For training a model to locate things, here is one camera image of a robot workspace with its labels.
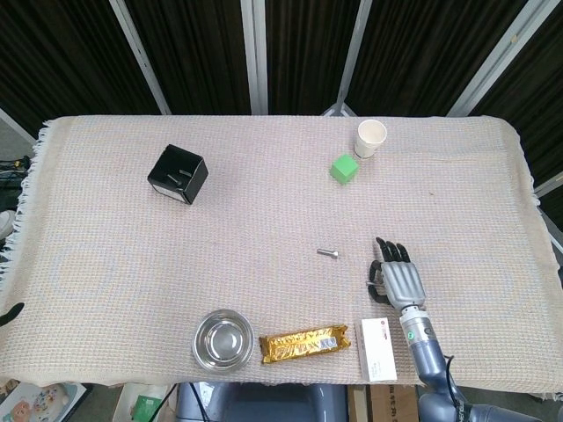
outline robotic hand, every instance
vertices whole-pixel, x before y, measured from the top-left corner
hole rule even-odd
[[[369,269],[369,295],[378,303],[400,311],[399,321],[420,380],[432,392],[419,399],[421,422],[541,422],[539,419],[488,404],[471,405],[450,375],[451,359],[445,356],[421,307],[426,292],[416,266],[402,244],[377,238],[384,262],[375,260]],[[386,295],[378,292],[384,288]]]

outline white cup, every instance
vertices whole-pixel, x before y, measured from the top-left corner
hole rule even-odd
[[[354,150],[359,158],[373,156],[387,138],[387,127],[379,120],[364,120],[358,126]]]

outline metal bowl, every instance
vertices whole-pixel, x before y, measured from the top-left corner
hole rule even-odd
[[[197,328],[192,351],[210,372],[232,372],[248,362],[254,349],[254,332],[248,320],[230,309],[211,312]]]

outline metal bolt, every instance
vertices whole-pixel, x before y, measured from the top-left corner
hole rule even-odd
[[[320,255],[326,255],[327,257],[332,257],[334,259],[338,258],[338,251],[327,251],[326,249],[317,249],[317,253]]]

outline black box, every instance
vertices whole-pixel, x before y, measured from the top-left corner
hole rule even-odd
[[[157,192],[191,204],[207,176],[208,168],[203,157],[168,145],[150,172],[148,180]]]

